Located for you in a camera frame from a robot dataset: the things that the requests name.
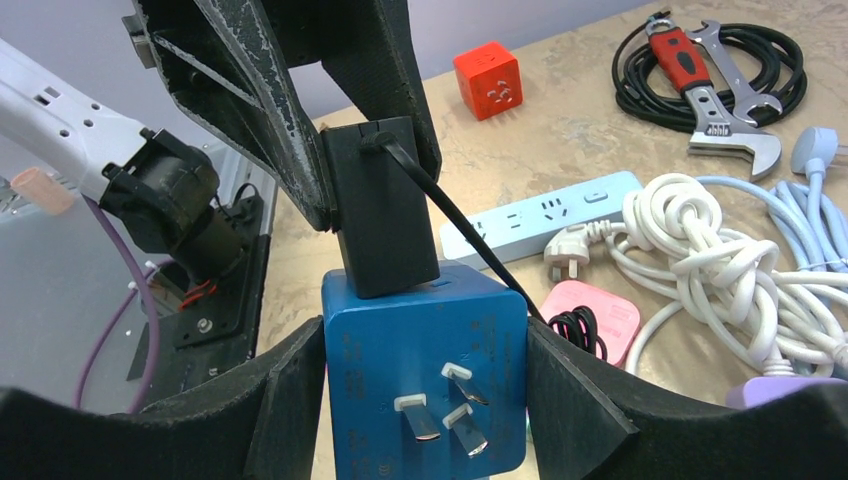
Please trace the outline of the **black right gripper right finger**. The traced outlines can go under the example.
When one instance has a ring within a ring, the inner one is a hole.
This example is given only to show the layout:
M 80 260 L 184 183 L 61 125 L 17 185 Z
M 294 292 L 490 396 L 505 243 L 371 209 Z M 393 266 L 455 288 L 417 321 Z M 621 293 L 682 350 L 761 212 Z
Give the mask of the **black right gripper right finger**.
M 530 318 L 527 404 L 543 479 L 843 479 L 847 388 L 745 410 L 673 393 Z

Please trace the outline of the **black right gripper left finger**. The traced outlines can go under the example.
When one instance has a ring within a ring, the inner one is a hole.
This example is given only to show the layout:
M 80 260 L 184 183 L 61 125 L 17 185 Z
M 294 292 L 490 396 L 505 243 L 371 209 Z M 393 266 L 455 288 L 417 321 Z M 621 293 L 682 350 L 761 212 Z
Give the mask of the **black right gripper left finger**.
M 4 479 L 308 479 L 324 389 L 323 319 L 137 414 L 1 390 Z

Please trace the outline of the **black block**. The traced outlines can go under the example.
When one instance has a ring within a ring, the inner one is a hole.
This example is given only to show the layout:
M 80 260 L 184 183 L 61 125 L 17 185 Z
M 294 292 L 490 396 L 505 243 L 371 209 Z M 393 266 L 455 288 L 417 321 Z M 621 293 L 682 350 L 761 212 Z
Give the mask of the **black block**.
M 439 266 L 424 192 L 385 150 L 365 152 L 365 137 L 391 133 L 413 159 L 412 121 L 395 117 L 321 133 L 336 200 L 347 281 L 359 298 L 394 294 L 436 279 Z

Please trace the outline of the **purple power strip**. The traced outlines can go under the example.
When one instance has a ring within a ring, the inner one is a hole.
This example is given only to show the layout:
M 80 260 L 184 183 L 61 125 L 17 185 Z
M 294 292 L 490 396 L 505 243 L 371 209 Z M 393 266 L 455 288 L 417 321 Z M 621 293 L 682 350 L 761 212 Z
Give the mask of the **purple power strip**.
M 732 388 L 725 397 L 729 408 L 753 408 L 813 385 L 846 385 L 845 380 L 831 377 L 756 377 Z

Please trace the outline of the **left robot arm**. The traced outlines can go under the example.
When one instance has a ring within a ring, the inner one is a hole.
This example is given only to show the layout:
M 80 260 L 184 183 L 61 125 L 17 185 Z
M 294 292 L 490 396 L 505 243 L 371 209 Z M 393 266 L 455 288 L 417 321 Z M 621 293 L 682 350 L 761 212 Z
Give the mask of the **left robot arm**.
M 270 174 L 318 231 L 341 227 L 330 146 L 291 78 L 318 63 L 369 120 L 405 117 L 425 171 L 441 153 L 404 1 L 138 1 L 124 25 L 177 107 Z M 194 277 L 241 252 L 211 208 L 219 177 L 197 147 L 152 130 L 1 46 L 1 133 L 119 218 L 134 243 Z

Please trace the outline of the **blue block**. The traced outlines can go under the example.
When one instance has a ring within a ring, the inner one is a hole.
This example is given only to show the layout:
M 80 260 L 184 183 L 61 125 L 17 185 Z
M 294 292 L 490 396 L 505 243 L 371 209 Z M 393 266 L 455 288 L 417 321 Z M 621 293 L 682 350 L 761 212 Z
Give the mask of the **blue block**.
M 438 279 L 361 299 L 322 285 L 340 479 L 481 479 L 526 456 L 528 311 L 518 292 L 447 261 Z

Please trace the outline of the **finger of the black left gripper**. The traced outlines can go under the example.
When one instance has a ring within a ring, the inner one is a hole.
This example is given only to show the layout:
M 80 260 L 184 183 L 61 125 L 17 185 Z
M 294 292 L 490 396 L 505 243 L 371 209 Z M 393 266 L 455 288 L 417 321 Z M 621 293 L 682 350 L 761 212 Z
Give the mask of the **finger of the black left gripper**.
M 442 156 L 413 49 L 406 1 L 266 1 L 290 69 L 319 64 L 368 120 L 412 120 L 420 165 Z
M 135 1 L 122 21 L 178 109 L 271 175 L 317 231 L 332 227 L 324 155 L 259 1 Z

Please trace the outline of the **red cube socket adapter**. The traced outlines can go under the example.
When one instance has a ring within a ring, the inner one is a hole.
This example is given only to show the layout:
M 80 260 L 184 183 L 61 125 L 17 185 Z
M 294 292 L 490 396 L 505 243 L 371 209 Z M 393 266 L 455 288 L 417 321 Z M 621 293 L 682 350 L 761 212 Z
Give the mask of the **red cube socket adapter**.
M 517 58 L 498 42 L 489 42 L 453 59 L 461 97 L 478 121 L 523 103 Z

